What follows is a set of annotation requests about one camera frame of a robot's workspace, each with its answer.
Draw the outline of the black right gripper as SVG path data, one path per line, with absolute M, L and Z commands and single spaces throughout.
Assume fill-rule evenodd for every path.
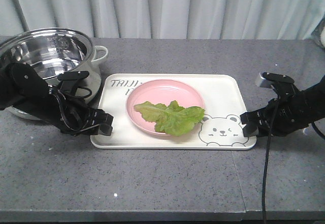
M 268 134 L 284 137 L 309 125 L 309 105 L 304 91 L 281 102 L 279 98 L 267 106 L 240 115 L 244 137 L 266 137 Z

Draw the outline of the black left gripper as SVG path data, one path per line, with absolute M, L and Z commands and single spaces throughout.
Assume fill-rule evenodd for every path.
M 114 117 L 102 109 L 88 106 L 85 98 L 92 94 L 91 90 L 83 86 L 78 88 L 88 91 L 88 95 L 77 96 L 55 86 L 49 87 L 49 94 L 54 96 L 58 103 L 60 120 L 68 128 L 68 134 L 111 136 Z

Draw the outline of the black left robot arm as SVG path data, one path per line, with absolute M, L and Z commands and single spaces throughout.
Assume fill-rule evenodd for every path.
M 65 72 L 59 84 L 49 85 L 27 64 L 11 63 L 1 69 L 1 110 L 14 107 L 45 121 L 63 134 L 110 136 L 113 116 L 88 106 L 77 96 L 88 71 Z

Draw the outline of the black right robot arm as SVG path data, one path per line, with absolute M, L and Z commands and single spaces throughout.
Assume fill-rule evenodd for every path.
M 287 75 L 263 72 L 256 79 L 259 87 L 270 88 L 277 98 L 255 111 L 240 115 L 245 137 L 284 137 L 324 118 L 324 78 L 305 90 Z

